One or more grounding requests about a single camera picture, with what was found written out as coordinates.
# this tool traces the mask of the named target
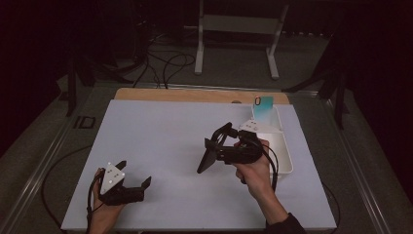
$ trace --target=floor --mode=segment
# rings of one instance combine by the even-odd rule
[[[193,32],[182,42],[161,35],[149,50],[149,64],[122,75],[137,88],[267,90],[279,92],[311,76],[328,40],[283,36],[276,50],[280,80],[272,80],[265,45],[206,40],[204,71],[194,74]],[[184,54],[165,61],[175,55]],[[78,82],[78,105],[65,117],[67,102],[56,99],[0,159],[1,233],[57,233],[77,180],[94,143],[107,104],[117,89],[131,87],[98,72],[93,87]],[[59,79],[66,88],[66,77]],[[368,127],[351,91],[346,91],[344,130],[332,119],[329,100],[317,98],[320,83],[288,94],[299,116],[325,193],[338,223],[337,230],[310,233],[412,233],[413,208],[395,179],[386,156]],[[79,116],[93,117],[93,128],[76,125]],[[47,213],[46,206],[56,222]]]

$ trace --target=hand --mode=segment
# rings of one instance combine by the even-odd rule
[[[94,176],[97,176],[101,172],[98,169]],[[126,204],[119,206],[106,206],[99,200],[99,179],[94,183],[94,209],[91,223],[91,234],[103,234],[107,233],[115,225],[119,214]]]
[[[269,142],[260,139],[263,145],[269,146]],[[263,147],[268,154],[268,147]],[[249,193],[258,202],[258,205],[271,225],[282,222],[288,218],[288,213],[280,203],[270,180],[270,162],[262,155],[251,164],[233,164],[236,168],[236,176],[246,182]]]

